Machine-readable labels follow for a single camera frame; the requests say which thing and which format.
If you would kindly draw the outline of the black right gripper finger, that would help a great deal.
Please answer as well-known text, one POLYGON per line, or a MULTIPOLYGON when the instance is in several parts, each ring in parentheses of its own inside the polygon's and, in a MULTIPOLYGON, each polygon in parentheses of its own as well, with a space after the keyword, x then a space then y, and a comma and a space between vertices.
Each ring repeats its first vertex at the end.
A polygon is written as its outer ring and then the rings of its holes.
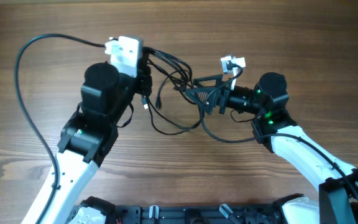
POLYGON ((198 106, 205 106, 207 100, 216 92, 222 90, 214 87, 187 89, 185 96, 198 106))
POLYGON ((223 74, 210 75, 207 77, 195 78, 193 86, 195 88, 218 87, 223 84, 223 74))

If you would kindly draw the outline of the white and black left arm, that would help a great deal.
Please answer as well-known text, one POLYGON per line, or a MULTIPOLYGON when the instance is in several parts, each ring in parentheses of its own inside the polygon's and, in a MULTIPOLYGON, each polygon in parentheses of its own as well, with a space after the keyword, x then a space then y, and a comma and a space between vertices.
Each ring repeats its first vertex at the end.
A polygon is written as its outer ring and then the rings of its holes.
POLYGON ((24 223, 64 223, 78 197, 101 167, 118 137, 118 124, 134 95, 149 95, 147 52, 130 67, 100 62, 89 66, 81 102, 64 125, 52 167, 24 223))

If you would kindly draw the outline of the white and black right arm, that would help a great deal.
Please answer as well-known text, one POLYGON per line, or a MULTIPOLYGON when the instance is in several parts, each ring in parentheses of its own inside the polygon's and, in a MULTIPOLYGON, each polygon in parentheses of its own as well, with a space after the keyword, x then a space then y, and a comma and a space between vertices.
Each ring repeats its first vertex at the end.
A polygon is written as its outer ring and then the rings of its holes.
POLYGON ((276 202, 283 223, 358 223, 358 168, 314 142, 286 109, 289 96, 283 75, 269 72, 253 89, 234 86, 220 75, 195 80, 185 95, 200 114, 234 109, 254 115, 253 139, 289 162, 316 189, 317 201, 294 194, 276 202))

